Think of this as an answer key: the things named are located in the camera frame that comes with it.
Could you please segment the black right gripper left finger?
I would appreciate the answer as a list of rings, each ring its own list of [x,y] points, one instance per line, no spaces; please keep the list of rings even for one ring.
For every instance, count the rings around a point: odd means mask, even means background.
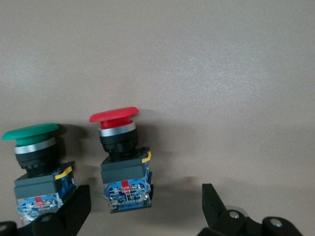
[[[45,213],[21,228],[13,221],[0,222],[0,236],[77,236],[91,208],[90,187],[80,185],[57,212]]]

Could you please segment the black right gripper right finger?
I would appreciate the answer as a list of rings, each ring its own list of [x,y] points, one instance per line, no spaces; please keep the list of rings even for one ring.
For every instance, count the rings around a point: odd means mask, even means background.
[[[269,216],[257,223],[239,210],[227,209],[210,183],[202,184],[202,209],[208,227],[198,236],[303,236],[284,218]]]

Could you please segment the red mushroom push button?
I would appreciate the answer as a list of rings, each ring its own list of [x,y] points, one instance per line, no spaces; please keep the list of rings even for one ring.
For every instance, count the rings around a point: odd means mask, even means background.
[[[136,107],[126,107],[90,116],[100,123],[99,138],[108,156],[101,164],[103,197],[111,213],[151,207],[154,186],[149,169],[151,150],[137,148],[138,132],[131,116]]]

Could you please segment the green mushroom push button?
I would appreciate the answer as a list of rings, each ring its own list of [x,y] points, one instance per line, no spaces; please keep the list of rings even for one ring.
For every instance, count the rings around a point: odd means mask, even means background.
[[[26,173],[14,181],[16,212],[27,225],[48,212],[58,211],[78,188],[74,181],[74,162],[60,163],[52,132],[55,123],[32,125],[3,134],[5,141],[15,140],[16,159]]]

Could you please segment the brown table mat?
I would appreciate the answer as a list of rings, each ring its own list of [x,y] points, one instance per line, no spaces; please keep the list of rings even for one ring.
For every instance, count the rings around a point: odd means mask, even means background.
[[[111,214],[89,117],[128,106],[154,197]],[[203,183],[315,236],[315,0],[0,0],[0,221],[25,172],[1,137],[46,122],[91,188],[79,236],[195,236]]]

